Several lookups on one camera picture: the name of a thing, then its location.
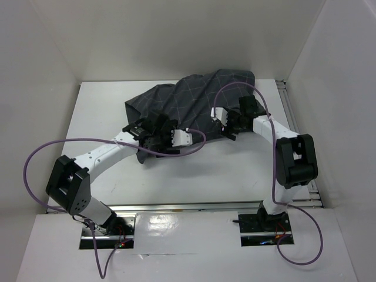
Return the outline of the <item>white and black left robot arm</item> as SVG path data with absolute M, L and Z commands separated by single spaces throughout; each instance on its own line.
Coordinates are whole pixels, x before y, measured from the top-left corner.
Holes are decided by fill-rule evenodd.
M 154 110 L 124 127 L 111 143 L 74 158 L 59 157 L 46 187 L 47 195 L 71 216 L 82 216 L 94 222 L 102 234 L 115 234 L 125 221 L 91 195 L 91 184 L 100 174 L 129 156 L 135 155 L 139 163 L 144 163 L 153 152 L 179 154 L 178 149 L 172 148 L 177 128 L 176 119 Z

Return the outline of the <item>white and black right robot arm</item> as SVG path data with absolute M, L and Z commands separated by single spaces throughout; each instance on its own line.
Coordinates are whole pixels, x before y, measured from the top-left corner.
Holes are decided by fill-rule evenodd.
M 311 135 L 300 135 L 268 115 L 252 95 L 239 98 L 239 107 L 211 110 L 221 124 L 220 134 L 231 140 L 240 132 L 253 132 L 273 147 L 273 192 L 259 205 L 256 223 L 263 231 L 273 231 L 287 218 L 287 205 L 296 193 L 317 178 L 318 167 Z

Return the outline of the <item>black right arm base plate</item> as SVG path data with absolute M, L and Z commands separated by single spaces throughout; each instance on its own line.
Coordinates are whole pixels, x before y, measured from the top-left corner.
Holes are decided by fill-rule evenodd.
M 274 246 L 282 239 L 280 244 L 294 244 L 290 219 L 287 213 L 277 216 L 269 221 L 264 221 L 265 216 L 257 214 L 239 214 L 232 220 L 238 225 L 242 247 Z

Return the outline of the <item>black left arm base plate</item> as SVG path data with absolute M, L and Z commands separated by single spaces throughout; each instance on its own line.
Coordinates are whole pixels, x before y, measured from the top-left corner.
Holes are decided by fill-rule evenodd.
M 90 223 L 79 216 L 72 216 L 73 220 L 82 223 L 82 232 L 80 237 L 80 250 L 93 250 L 95 235 L 97 249 L 133 249 L 135 243 L 135 216 L 117 217 L 115 222 L 109 226 L 109 229 L 94 224 L 93 233 L 90 229 Z

